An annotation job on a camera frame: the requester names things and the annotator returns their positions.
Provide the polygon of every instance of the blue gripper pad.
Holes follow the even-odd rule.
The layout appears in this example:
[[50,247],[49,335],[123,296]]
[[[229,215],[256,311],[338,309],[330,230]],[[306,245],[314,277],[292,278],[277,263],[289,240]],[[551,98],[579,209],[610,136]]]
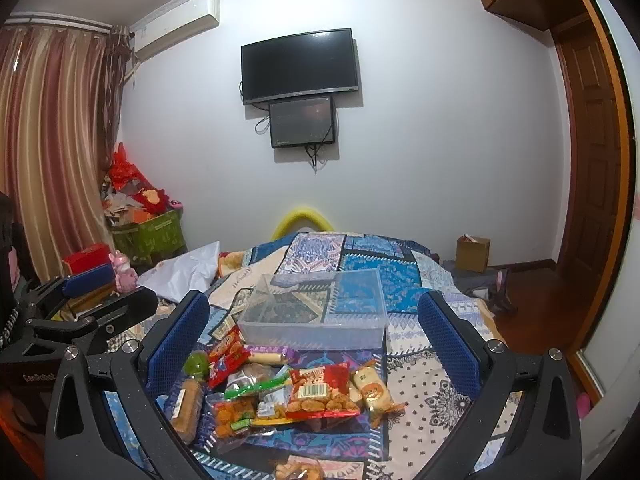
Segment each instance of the blue gripper pad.
[[475,399],[481,389],[480,363],[453,325],[463,320],[458,318],[439,292],[430,291],[418,301],[418,322],[453,387],[458,393]]
[[115,280],[113,267],[110,264],[102,264],[67,278],[62,285],[62,294],[68,298],[78,298],[96,288],[112,283],[113,280]]
[[[175,307],[171,316],[166,320],[156,322],[142,340],[146,349],[149,336],[151,344],[154,343],[156,336],[163,336],[155,352],[146,359],[146,392],[152,399],[169,393],[208,320],[209,301],[207,301],[207,297],[201,292],[192,290]],[[163,322],[170,325],[166,334],[162,330]],[[161,333],[152,334],[154,328],[159,324]]]

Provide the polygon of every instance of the patterned bedspread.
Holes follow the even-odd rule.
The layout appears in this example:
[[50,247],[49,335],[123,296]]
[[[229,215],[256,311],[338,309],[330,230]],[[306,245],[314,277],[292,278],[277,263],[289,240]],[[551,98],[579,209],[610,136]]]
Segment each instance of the patterned bedspread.
[[[452,387],[420,328],[418,298],[427,290],[440,290],[458,316],[469,320],[482,337],[490,339],[495,335],[476,301],[460,293],[451,275],[430,258],[429,250],[415,242],[351,233],[300,233],[256,246],[245,252],[241,269],[217,282],[210,291],[210,319],[199,343],[215,342],[235,324],[262,274],[357,269],[377,269],[380,273],[389,315],[383,347],[304,352],[294,366],[345,360],[357,366],[373,358],[395,401],[406,404],[405,414],[391,416],[376,430],[370,427],[366,415],[321,433],[295,426],[268,436],[251,437],[240,451],[222,456],[207,452],[210,450],[199,445],[197,437],[194,455],[213,478],[267,480],[272,478],[274,460],[286,462],[293,455],[321,460],[331,478],[411,480],[455,427],[471,401]],[[134,332],[140,338],[140,330]],[[169,395],[169,409],[176,395]],[[150,468],[117,396],[110,394],[108,401],[132,459]],[[517,402],[517,396],[510,397],[476,470],[494,460]],[[239,452],[252,460],[244,460]]]

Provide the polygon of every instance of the air conditioner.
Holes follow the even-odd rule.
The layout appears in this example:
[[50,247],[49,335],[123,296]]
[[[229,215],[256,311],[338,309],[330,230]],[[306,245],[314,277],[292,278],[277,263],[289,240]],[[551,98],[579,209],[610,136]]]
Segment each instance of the air conditioner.
[[136,31],[137,64],[220,24],[220,0],[189,0]]

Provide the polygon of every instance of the screw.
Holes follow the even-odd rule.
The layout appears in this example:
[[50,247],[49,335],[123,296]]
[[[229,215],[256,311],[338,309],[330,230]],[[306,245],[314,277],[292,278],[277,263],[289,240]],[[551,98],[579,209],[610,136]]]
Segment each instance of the screw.
[[506,348],[504,343],[499,339],[489,339],[489,341],[487,341],[486,344],[489,347],[489,350],[494,354],[501,354],[502,352],[504,352],[504,349]]
[[562,359],[562,352],[557,348],[551,348],[549,350],[549,357],[551,357],[554,361],[559,361]]
[[66,347],[66,350],[65,350],[65,359],[67,361],[71,361],[71,359],[75,359],[76,357],[78,357],[79,352],[80,351],[78,350],[77,346],[73,346],[73,345],[68,346]]
[[140,344],[137,342],[137,340],[129,339],[122,344],[122,351],[125,354],[131,354],[138,349],[138,346],[140,346]]

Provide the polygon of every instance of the television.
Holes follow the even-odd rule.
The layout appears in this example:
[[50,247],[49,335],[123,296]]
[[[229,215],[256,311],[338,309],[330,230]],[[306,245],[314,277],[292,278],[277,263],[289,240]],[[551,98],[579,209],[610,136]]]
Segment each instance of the television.
[[350,28],[294,34],[240,50],[244,104],[358,90]]
[[331,95],[295,97],[269,104],[271,147],[335,142]]

